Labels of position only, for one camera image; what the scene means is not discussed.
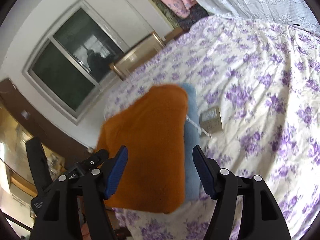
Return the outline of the orange knit rabbit cardigan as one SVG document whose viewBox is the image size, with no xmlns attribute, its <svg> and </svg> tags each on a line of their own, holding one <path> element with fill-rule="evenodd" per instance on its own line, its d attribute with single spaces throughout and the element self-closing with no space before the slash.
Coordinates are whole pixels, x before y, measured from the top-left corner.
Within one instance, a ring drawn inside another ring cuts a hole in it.
<svg viewBox="0 0 320 240">
<path fill-rule="evenodd" d="M 128 161 L 106 206 L 171 213 L 185 200 L 184 123 L 188 95 L 177 85 L 153 86 L 101 127 L 97 150 L 113 158 L 121 146 Z"/>
</svg>

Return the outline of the white paper clothing tag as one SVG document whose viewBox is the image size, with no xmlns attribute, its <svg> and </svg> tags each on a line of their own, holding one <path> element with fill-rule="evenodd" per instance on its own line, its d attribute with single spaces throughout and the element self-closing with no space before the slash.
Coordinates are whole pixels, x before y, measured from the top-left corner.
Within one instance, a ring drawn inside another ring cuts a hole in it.
<svg viewBox="0 0 320 240">
<path fill-rule="evenodd" d="M 195 127 L 197 133 L 199 134 L 200 137 L 207 137 L 212 139 L 213 136 L 207 132 L 204 128 L 200 126 L 200 117 L 197 117 L 197 120 L 195 117 L 191 118 L 189 115 L 186 115 L 185 117 L 186 122 L 191 124 L 193 127 Z"/>
</svg>

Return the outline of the folded light blue garment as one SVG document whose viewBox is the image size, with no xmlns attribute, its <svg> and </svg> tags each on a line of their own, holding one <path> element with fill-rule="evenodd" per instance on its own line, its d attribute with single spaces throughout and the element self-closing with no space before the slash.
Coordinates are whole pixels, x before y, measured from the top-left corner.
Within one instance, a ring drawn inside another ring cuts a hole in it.
<svg viewBox="0 0 320 240">
<path fill-rule="evenodd" d="M 187 119 L 184 124 L 185 201 L 188 202 L 196 200 L 200 194 L 201 182 L 193 161 L 193 148 L 200 144 L 199 115 L 195 88 L 188 83 L 182 83 L 180 86 L 188 96 Z"/>
</svg>

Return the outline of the wooden bedside cabinet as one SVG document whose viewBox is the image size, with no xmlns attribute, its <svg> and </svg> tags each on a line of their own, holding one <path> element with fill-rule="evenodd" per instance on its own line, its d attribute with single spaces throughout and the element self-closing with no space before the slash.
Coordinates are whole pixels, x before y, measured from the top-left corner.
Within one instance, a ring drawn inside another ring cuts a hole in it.
<svg viewBox="0 0 320 240">
<path fill-rule="evenodd" d="M 130 74 L 152 59 L 172 40 L 176 40 L 184 33 L 181 27 L 174 29 L 165 35 L 162 39 L 155 31 L 149 33 L 132 48 L 130 48 L 122 57 L 110 64 L 110 68 L 121 80 L 125 80 Z"/>
</svg>

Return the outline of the small grey printed box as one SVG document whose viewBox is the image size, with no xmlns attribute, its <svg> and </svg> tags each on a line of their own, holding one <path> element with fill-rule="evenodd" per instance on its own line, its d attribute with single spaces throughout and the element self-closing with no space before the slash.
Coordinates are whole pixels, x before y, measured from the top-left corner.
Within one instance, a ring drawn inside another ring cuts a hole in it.
<svg viewBox="0 0 320 240">
<path fill-rule="evenodd" d="M 208 134 L 223 131 L 220 109 L 213 106 L 200 114 L 200 127 Z"/>
</svg>

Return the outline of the dark aluminium frame window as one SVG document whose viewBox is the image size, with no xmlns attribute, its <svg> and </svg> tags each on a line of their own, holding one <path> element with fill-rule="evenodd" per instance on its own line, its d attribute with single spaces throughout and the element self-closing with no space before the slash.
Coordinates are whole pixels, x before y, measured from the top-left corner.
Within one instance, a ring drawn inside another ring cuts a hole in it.
<svg viewBox="0 0 320 240">
<path fill-rule="evenodd" d="M 58 112 L 78 124 L 117 80 L 109 65 L 127 43 L 85 0 L 77 0 L 37 42 L 23 75 Z"/>
</svg>

